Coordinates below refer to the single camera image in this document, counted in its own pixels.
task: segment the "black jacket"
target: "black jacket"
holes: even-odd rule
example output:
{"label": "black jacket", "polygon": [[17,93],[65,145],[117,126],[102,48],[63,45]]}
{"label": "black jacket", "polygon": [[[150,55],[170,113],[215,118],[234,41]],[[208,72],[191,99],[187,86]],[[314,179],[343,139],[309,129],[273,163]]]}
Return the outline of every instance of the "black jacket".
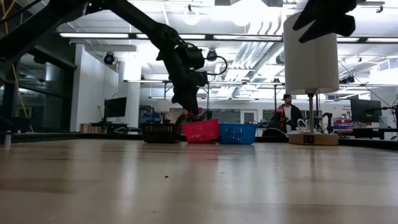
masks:
{"label": "black jacket", "polygon": [[[284,106],[280,105],[278,107],[278,113],[280,113],[280,124],[281,124],[281,128],[282,130],[286,133],[286,123],[284,122],[286,120],[286,116],[285,116],[285,110],[284,110]],[[291,105],[292,107],[292,111],[291,111],[291,115],[292,115],[292,120],[291,122],[289,122],[290,126],[292,127],[292,130],[295,130],[297,127],[297,120],[298,119],[303,119],[303,115],[301,114],[301,111],[298,107]]]}

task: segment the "lamp stand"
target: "lamp stand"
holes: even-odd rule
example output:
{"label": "lamp stand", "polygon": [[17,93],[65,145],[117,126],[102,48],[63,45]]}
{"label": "lamp stand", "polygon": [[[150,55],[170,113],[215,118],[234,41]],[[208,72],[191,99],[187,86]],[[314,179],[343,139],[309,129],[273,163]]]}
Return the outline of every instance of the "lamp stand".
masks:
{"label": "lamp stand", "polygon": [[338,145],[338,135],[337,134],[320,134],[314,133],[314,120],[313,120],[313,97],[316,90],[306,90],[308,95],[308,102],[310,108],[310,114],[308,118],[308,123],[310,126],[309,133],[298,133],[289,135],[289,144],[304,144],[304,145],[314,145],[314,146],[337,146]]}

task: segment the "white wall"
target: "white wall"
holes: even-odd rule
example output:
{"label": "white wall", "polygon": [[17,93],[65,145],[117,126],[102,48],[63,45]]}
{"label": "white wall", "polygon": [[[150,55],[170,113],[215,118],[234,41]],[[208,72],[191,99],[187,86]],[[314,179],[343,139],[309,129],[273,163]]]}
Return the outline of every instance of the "white wall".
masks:
{"label": "white wall", "polygon": [[75,65],[70,131],[79,131],[81,123],[101,121],[104,100],[118,92],[119,75],[91,56],[84,45],[76,46]]}

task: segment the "blue basket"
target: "blue basket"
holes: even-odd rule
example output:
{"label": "blue basket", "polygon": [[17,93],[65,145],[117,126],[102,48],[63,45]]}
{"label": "blue basket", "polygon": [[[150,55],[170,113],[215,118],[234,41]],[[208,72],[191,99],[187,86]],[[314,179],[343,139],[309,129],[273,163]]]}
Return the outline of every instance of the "blue basket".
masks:
{"label": "blue basket", "polygon": [[221,144],[253,144],[256,124],[220,124]]}

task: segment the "wooden base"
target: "wooden base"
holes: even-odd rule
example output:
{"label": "wooden base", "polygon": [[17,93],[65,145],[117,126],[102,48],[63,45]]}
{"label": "wooden base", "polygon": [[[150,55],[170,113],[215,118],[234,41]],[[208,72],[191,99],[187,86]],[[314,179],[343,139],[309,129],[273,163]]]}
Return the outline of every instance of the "wooden base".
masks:
{"label": "wooden base", "polygon": [[289,144],[305,144],[314,146],[337,146],[338,135],[337,134],[311,134],[311,133],[300,133],[290,134]]}

